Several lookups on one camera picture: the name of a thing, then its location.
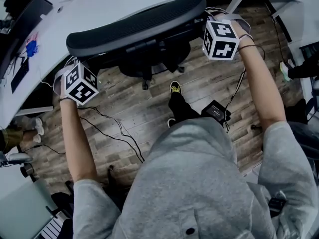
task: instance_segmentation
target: hand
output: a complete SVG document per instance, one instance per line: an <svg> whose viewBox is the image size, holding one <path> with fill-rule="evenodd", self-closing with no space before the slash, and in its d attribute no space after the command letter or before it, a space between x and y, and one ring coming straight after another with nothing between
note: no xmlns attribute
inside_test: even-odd
<svg viewBox="0 0 319 239"><path fill-rule="evenodd" d="M219 20L219 18L223 15L225 15L225 14L223 14L223 13L217 14L215 16L215 18ZM234 30L236 31L236 34L238 35L238 37L242 36L243 34L247 34L247 32L241 27L241 25L237 21L232 20L231 25L233 26Z"/></svg>

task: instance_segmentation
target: person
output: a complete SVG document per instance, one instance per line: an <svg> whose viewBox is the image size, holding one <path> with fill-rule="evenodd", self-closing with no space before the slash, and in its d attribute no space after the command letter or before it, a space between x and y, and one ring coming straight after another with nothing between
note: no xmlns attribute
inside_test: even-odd
<svg viewBox="0 0 319 239"><path fill-rule="evenodd" d="M238 36L246 34L238 23L233 26ZM248 36L239 47L247 45L254 45ZM175 98L181 101L173 108L175 124L152 146L120 212L98 182L76 104L61 93L66 158L74 181L73 238L305 237L318 209L310 165L286 122L281 96L257 48L239 52L265 132L258 184L241 176L224 128L213 118L198 118L185 110L181 86L174 82L170 107ZM274 201L282 208L274 211Z"/></svg>
<svg viewBox="0 0 319 239"><path fill-rule="evenodd" d="M291 59L289 59L287 62L280 62L279 67L287 82L293 79L318 76L319 52L316 52L309 59L305 60L301 66L295 66Z"/></svg>
<svg viewBox="0 0 319 239"><path fill-rule="evenodd" d="M21 127L8 127L0 130L0 151L7 154L12 148L25 142L41 142L41 135L44 135L42 120L35 118L35 127L32 130L23 131Z"/></svg>

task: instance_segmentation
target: sleeve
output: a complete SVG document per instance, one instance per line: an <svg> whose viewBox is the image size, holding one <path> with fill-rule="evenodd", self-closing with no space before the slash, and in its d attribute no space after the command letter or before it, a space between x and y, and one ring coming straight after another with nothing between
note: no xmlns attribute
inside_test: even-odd
<svg viewBox="0 0 319 239"><path fill-rule="evenodd" d="M106 239L112 234L120 210L93 180L74 184L74 239Z"/></svg>
<svg viewBox="0 0 319 239"><path fill-rule="evenodd" d="M277 238L304 238L318 212L318 190L309 162L287 122L271 125L264 135L264 158L258 184L274 197L282 192L286 204L276 217Z"/></svg>

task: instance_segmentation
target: shoe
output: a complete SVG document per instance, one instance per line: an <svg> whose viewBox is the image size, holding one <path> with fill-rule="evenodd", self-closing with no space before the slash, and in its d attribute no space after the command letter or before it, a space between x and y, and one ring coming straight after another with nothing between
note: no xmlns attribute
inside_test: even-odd
<svg viewBox="0 0 319 239"><path fill-rule="evenodd" d="M295 64L293 63L293 61L291 59L288 59L288 64L291 66L291 68L296 67Z"/></svg>
<svg viewBox="0 0 319 239"><path fill-rule="evenodd" d="M176 124L176 120L174 118L168 119L167 121L168 128L170 128L171 126L174 126L175 124Z"/></svg>
<svg viewBox="0 0 319 239"><path fill-rule="evenodd" d="M42 139L41 139L41 136L40 135L35 135L33 137L33 141L36 142L36 143L41 143Z"/></svg>
<svg viewBox="0 0 319 239"><path fill-rule="evenodd" d="M288 77L288 66L285 64L285 62L280 62L279 64L279 68L280 68L280 71L283 73L284 75L284 79L286 82L289 82L291 81L291 79Z"/></svg>
<svg viewBox="0 0 319 239"><path fill-rule="evenodd" d="M180 84L177 82L177 81L172 81L170 83L170 92L173 93L173 92L178 92L181 94L181 87L180 87Z"/></svg>
<svg viewBox="0 0 319 239"><path fill-rule="evenodd" d="M44 135L43 123L40 118L35 118L35 129L38 131L39 135Z"/></svg>

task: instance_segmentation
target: chair base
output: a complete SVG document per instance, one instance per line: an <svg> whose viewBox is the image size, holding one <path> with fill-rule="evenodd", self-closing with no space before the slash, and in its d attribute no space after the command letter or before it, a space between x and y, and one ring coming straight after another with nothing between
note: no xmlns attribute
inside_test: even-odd
<svg viewBox="0 0 319 239"><path fill-rule="evenodd" d="M185 68L179 66L190 53L190 44L184 43L174 48L167 48L163 54L162 62L154 65L143 65L135 64L134 60L126 61L119 65L121 73L129 77L142 78L143 90L149 89L148 81L152 80L152 75L169 70L170 72L175 72L176 70L180 73L184 73Z"/></svg>

